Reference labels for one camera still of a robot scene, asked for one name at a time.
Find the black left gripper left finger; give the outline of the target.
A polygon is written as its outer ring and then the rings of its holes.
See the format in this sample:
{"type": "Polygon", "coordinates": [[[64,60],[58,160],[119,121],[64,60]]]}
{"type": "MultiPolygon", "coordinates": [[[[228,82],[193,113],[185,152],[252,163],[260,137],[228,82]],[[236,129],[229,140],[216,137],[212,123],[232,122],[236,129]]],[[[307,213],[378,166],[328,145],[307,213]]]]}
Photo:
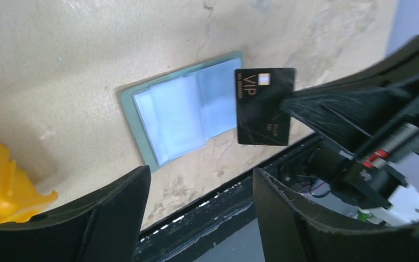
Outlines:
{"type": "Polygon", "coordinates": [[[150,184],[140,166],[28,222],[0,224],[0,261],[132,261],[150,184]]]}

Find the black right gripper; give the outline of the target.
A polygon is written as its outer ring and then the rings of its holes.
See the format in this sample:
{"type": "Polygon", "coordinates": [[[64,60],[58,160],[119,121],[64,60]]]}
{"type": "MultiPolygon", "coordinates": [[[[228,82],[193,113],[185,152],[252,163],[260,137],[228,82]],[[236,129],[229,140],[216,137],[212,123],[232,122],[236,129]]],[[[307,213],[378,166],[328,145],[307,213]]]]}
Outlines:
{"type": "Polygon", "coordinates": [[[419,197],[419,35],[385,59],[285,97],[281,110],[327,137],[307,153],[307,174],[363,210],[389,210],[419,197]]]}

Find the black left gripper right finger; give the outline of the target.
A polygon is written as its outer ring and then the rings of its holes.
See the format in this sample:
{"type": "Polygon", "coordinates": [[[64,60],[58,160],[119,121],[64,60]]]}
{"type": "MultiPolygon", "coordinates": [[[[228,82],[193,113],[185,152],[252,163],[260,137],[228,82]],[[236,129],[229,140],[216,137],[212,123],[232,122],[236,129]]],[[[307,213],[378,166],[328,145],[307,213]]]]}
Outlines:
{"type": "Polygon", "coordinates": [[[266,261],[419,261],[419,222],[384,227],[329,210],[253,171],[266,261]]]}

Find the black vip credit card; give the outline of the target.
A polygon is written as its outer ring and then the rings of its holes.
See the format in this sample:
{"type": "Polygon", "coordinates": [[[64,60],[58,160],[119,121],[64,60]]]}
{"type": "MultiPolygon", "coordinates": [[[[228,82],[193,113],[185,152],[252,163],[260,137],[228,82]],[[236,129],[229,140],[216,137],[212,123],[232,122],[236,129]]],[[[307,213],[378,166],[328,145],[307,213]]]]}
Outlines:
{"type": "Polygon", "coordinates": [[[287,146],[290,116],[280,106],[294,91],[295,68],[235,70],[237,141],[240,145],[287,146]]]}

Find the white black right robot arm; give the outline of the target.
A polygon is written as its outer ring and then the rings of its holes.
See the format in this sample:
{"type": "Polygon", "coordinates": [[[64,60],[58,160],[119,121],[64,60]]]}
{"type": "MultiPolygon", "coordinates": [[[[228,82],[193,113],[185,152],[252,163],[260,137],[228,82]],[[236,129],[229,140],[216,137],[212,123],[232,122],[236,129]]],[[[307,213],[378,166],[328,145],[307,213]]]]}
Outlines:
{"type": "Polygon", "coordinates": [[[394,167],[419,155],[419,35],[354,75],[296,91],[280,109],[321,137],[306,172],[391,226],[419,221],[419,192],[394,167]]]}

